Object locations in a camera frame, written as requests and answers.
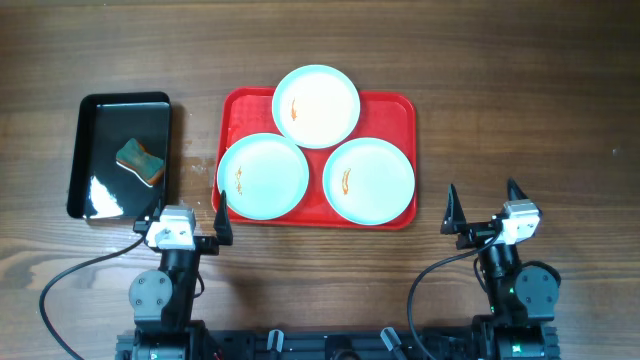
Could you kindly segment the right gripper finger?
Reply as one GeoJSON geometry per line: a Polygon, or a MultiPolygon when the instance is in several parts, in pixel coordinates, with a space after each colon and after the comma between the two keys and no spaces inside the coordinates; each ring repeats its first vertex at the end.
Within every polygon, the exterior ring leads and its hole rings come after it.
{"type": "Polygon", "coordinates": [[[447,195],[447,207],[441,224],[440,233],[445,235],[459,234],[464,232],[466,227],[467,221],[457,190],[453,184],[450,184],[447,195]]]}
{"type": "Polygon", "coordinates": [[[509,201],[529,199],[513,178],[509,178],[507,181],[507,197],[509,201]]]}

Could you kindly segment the green orange sponge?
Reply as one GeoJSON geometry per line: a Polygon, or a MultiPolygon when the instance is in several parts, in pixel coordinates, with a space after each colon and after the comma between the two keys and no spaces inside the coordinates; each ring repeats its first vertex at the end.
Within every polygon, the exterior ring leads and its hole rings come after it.
{"type": "Polygon", "coordinates": [[[165,172],[164,161],[150,154],[134,138],[116,152],[116,164],[133,173],[147,187],[154,187],[165,172]]]}

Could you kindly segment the white plate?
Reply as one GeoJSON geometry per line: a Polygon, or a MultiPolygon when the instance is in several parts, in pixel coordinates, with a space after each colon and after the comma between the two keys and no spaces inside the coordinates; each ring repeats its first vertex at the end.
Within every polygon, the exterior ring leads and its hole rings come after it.
{"type": "Polygon", "coordinates": [[[359,93],[349,77],[327,65],[305,65],[277,85],[271,112],[279,132],[296,145],[323,149],[345,140],[358,124],[359,93]]]}
{"type": "Polygon", "coordinates": [[[219,162],[216,185],[227,205],[251,220],[272,220],[291,212],[310,179],[300,148],[273,133],[257,133],[235,142],[219,162]]]}
{"type": "Polygon", "coordinates": [[[331,208],[342,218],[377,226],[399,217],[416,188],[407,156],[388,141],[362,137],[340,145],[329,156],[322,188],[331,208]]]}

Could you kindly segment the white plate top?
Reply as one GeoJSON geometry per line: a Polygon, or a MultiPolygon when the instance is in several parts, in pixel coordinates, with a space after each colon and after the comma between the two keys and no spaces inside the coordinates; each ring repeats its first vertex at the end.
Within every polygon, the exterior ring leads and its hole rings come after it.
{"type": "Polygon", "coordinates": [[[277,85],[271,112],[279,132],[296,145],[323,149],[345,140],[358,124],[359,93],[349,77],[327,65],[305,65],[277,85]]]}

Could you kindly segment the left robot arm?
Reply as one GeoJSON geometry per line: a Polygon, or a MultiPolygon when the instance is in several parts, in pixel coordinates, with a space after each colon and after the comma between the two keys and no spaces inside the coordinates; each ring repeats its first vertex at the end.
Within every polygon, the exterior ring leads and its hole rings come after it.
{"type": "Polygon", "coordinates": [[[136,328],[129,340],[117,340],[117,359],[222,359],[223,350],[202,320],[191,318],[203,255],[216,256],[233,244],[227,196],[221,194],[213,235],[196,235],[195,213],[189,207],[150,205],[134,231],[161,255],[156,270],[138,275],[129,288],[136,328]]]}

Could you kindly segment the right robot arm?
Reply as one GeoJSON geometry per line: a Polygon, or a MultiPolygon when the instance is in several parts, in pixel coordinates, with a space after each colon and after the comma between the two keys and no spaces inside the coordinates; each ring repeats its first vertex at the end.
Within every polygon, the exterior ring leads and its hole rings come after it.
{"type": "Polygon", "coordinates": [[[555,318],[561,276],[541,261],[523,262],[517,245],[536,234],[542,219],[537,205],[515,180],[507,181],[507,201],[485,222],[469,223],[456,188],[448,189],[441,226],[456,235],[456,248],[474,250],[474,272],[482,281],[491,313],[477,315],[456,349],[464,359],[539,359],[560,357],[555,318]]]}

